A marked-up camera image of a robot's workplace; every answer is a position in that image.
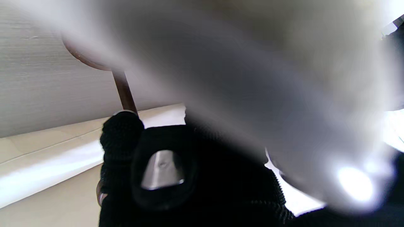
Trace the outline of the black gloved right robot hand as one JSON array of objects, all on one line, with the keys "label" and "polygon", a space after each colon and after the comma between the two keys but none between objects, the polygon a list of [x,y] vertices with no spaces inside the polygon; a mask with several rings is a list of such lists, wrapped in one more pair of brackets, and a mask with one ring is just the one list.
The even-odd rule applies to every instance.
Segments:
[{"label": "black gloved right robot hand", "polygon": [[[403,153],[395,158],[397,177],[381,208],[359,216],[324,207],[296,217],[264,166],[266,156],[246,157],[188,116],[184,125],[145,128],[137,114],[122,111],[104,122],[100,144],[100,227],[403,226]],[[176,155],[182,183],[143,188],[147,164],[161,150]]]}]

